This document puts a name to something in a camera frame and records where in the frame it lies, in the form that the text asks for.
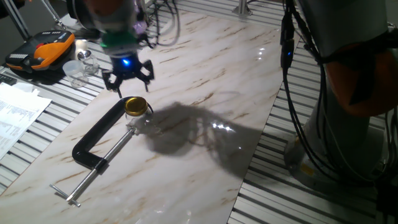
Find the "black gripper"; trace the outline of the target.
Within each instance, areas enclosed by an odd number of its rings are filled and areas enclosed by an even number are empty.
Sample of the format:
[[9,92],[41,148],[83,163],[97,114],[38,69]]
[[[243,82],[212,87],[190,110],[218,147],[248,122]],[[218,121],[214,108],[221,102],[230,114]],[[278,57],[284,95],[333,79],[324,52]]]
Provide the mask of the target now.
[[144,83],[146,92],[149,91],[148,86],[155,79],[151,60],[141,63],[138,54],[131,53],[123,57],[111,57],[111,62],[113,72],[105,69],[101,71],[101,76],[107,90],[116,92],[122,98],[120,86],[123,80],[138,78]]

